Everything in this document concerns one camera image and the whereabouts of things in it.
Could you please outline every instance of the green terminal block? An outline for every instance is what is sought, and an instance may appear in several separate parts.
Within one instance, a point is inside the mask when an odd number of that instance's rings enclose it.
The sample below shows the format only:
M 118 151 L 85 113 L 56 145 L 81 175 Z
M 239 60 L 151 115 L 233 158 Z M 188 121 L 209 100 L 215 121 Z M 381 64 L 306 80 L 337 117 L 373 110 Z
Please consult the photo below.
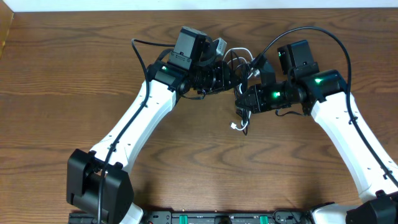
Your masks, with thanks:
M 188 215 L 180 215 L 180 224 L 188 224 Z
M 268 216 L 261 216 L 260 217 L 260 224 L 268 224 Z

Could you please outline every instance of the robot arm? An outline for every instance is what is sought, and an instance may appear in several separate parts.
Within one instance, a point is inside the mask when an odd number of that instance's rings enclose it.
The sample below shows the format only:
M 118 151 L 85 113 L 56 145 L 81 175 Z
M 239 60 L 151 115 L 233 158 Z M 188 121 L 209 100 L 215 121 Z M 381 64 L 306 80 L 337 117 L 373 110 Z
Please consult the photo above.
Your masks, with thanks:
M 108 164 L 106 156 L 116 136 L 125 128 L 146 96 L 146 82 L 137 98 L 117 125 L 89 153 L 79 149 L 68 160 L 67 202 L 88 213 L 98 212 L 98 192 L 101 169 L 104 178 L 101 219 L 106 223 L 137 223 L 142 209 L 133 204 L 134 192 L 129 173 L 137 155 L 160 120 L 170 112 L 178 100 L 193 88 L 203 96 L 229 90 L 240 84 L 227 63 L 216 60 L 224 54 L 226 42 L 214 42 L 203 32 L 183 27 L 169 60 L 163 62 L 162 53 L 147 68 L 148 101 L 118 141 Z
M 123 134 L 119 143 L 116 145 L 116 150 L 112 153 L 109 160 L 110 165 L 120 163 L 123 171 L 130 174 L 134 161 L 141 151 L 144 143 L 148 140 L 150 134 L 157 126 L 159 121 L 170 112 L 176 103 L 176 93 L 168 90 L 168 86 L 156 80 L 149 82 L 150 97 L 146 106 L 138 114 L 137 118 L 132 122 L 130 127 Z M 146 94 L 146 84 L 142 84 L 141 90 L 138 93 L 136 100 L 126 111 L 120 121 L 115 125 L 109 134 L 107 134 L 99 143 L 95 144 L 90 151 L 96 152 L 95 158 L 105 161 L 110 144 L 113 143 L 116 136 L 120 133 L 122 128 L 130 120 L 133 114 L 137 111 Z
M 257 69 L 264 71 L 261 72 L 262 83 L 251 86 L 236 101 L 236 106 L 252 113 L 262 113 L 270 110 L 278 112 L 278 109 L 301 103 L 304 115 L 311 115 L 333 141 L 364 202 L 358 208 L 337 204 L 317 208 L 310 212 L 313 222 L 393 223 L 396 218 L 398 188 L 376 158 L 380 159 L 393 177 L 398 172 L 397 164 L 373 135 L 350 94 L 355 122 L 376 156 L 360 138 L 349 116 L 346 104 L 347 84 L 343 77 L 336 70 L 319 72 L 306 40 L 281 47 L 278 51 L 282 70 L 288 75 L 288 80 L 277 83 L 271 65 L 261 55 Z
M 378 190 L 383 190 L 386 194 L 396 192 L 397 187 L 385 177 L 384 171 L 365 146 L 354 126 L 349 123 L 350 118 L 347 113 L 345 98 L 345 93 L 339 92 L 327 96 L 323 103 L 317 101 L 312 109 L 311 116 L 333 141 L 354 179 L 359 197 L 363 202 L 375 199 Z M 351 107 L 358 118 L 356 122 L 376 154 L 392 171 L 393 175 L 398 173 L 397 164 L 385 152 L 365 123 L 352 95 Z

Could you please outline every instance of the wire connector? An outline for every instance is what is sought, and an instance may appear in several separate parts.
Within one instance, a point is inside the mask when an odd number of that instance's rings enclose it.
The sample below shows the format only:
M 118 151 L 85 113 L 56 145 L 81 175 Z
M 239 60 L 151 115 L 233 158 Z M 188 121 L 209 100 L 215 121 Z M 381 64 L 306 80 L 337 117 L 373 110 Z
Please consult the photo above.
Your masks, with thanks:
M 232 129 L 236 129 L 236 124 L 234 122 L 229 122 L 229 125 L 231 126 Z

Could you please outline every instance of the white arm casing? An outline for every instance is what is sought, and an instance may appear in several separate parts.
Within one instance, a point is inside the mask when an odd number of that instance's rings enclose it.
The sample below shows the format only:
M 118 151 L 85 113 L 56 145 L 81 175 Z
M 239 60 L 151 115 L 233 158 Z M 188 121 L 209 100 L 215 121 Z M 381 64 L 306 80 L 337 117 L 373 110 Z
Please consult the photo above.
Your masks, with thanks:
M 354 115 L 358 117 L 356 122 L 360 129 L 381 161 L 396 177 L 398 173 L 397 164 L 385 152 L 365 123 L 352 95 L 350 99 L 351 108 Z M 327 96 L 323 103 L 316 102 L 311 115 L 336 146 L 354 179 L 359 197 L 363 202 L 376 198 L 375 192 L 378 190 L 383 190 L 386 194 L 398 191 L 398 188 L 388 177 L 386 179 L 383 177 L 384 171 L 363 143 L 354 125 L 349 124 L 350 118 L 347 113 L 344 92 Z
M 170 112 L 175 106 L 176 93 L 168 90 L 168 86 L 158 81 L 149 82 L 149 99 L 147 106 L 138 114 L 130 127 L 123 134 L 119 143 L 116 145 L 116 151 L 112 152 L 109 164 L 114 165 L 120 162 L 123 170 L 130 174 L 134 161 L 136 160 L 144 143 L 148 140 L 159 121 Z M 127 112 L 123 115 L 112 131 L 105 136 L 99 143 L 90 150 L 96 151 L 95 157 L 105 161 L 110 145 L 116 139 L 126 123 L 138 110 L 146 95 L 146 83 L 142 84 L 136 100 L 132 103 Z M 132 204 L 122 224 L 137 224 L 142 218 L 143 211 L 137 205 Z

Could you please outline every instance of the wooden tabletop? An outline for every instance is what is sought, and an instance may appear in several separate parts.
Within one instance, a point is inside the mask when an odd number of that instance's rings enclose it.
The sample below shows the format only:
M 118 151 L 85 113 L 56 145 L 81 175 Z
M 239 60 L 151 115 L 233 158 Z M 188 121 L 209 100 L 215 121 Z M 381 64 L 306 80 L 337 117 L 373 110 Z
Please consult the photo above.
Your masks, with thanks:
M 66 202 L 68 157 L 102 139 L 144 81 L 132 38 L 175 43 L 181 26 L 190 26 L 257 55 L 303 25 L 343 41 L 357 105 L 397 161 L 398 9 L 17 13 L 0 59 L 0 222 L 66 223 L 76 209 Z M 286 77 L 276 49 L 302 39 L 321 70 L 346 77 L 338 45 L 302 31 L 267 53 L 278 80 Z M 138 48 L 147 65 L 163 50 Z M 311 117 L 255 114 L 244 136 L 229 128 L 239 122 L 234 111 L 232 91 L 181 99 L 137 158 L 130 176 L 135 203 L 188 211 L 360 203 L 348 169 Z

